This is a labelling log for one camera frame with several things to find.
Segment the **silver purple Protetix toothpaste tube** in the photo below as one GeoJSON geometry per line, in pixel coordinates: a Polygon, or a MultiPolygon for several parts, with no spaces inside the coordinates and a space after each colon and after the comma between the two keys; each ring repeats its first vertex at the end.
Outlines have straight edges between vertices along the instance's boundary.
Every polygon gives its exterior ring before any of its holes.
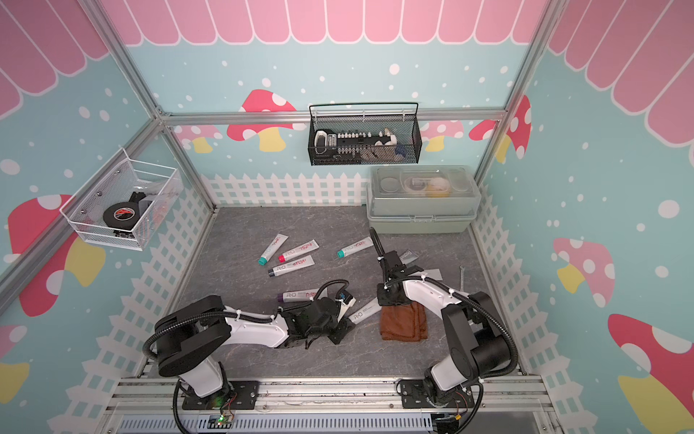
{"type": "Polygon", "coordinates": [[[404,265],[408,265],[408,264],[416,261],[418,258],[419,258],[419,255],[416,252],[411,251],[411,250],[407,250],[399,256],[400,261],[404,265]]]}

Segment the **white green cap toothpaste tube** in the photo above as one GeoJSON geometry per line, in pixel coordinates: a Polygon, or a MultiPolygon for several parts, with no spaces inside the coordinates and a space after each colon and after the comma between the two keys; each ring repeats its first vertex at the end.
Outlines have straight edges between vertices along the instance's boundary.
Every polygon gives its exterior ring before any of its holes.
{"type": "Polygon", "coordinates": [[[353,255],[354,253],[358,253],[360,251],[364,251],[366,249],[369,249],[372,246],[373,246],[372,238],[366,237],[362,240],[359,240],[359,242],[354,242],[353,244],[344,247],[343,249],[338,251],[337,256],[339,258],[345,258],[347,256],[353,255]]]}

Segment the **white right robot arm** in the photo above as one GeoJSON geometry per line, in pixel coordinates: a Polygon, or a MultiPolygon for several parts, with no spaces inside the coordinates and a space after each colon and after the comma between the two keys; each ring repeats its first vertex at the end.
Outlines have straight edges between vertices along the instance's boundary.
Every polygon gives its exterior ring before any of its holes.
{"type": "Polygon", "coordinates": [[[448,356],[428,369],[422,381],[435,406],[453,399],[457,389],[512,373],[519,352],[493,300],[484,292],[467,294],[407,267],[394,251],[380,253],[383,282],[377,287],[381,337],[418,342],[428,336],[427,313],[442,320],[448,356]]]}

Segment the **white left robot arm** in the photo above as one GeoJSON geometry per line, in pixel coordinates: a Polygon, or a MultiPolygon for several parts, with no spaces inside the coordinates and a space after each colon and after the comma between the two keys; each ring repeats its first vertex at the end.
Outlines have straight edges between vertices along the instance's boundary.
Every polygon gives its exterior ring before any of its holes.
{"type": "Polygon", "coordinates": [[[338,344],[354,303],[349,292],[340,290],[335,298],[261,315],[226,307],[219,296],[207,296],[157,322],[142,351],[157,363],[160,376],[179,378],[188,386],[187,393],[207,400],[231,393],[226,372],[213,360],[219,347],[310,347],[323,336],[338,344]]]}

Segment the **brown cloth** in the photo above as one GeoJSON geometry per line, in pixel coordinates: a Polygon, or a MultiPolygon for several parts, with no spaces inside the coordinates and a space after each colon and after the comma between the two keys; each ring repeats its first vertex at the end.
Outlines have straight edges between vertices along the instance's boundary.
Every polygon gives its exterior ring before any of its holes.
{"type": "Polygon", "coordinates": [[[381,308],[381,338],[385,341],[420,342],[428,338],[426,309],[419,303],[381,308]]]}

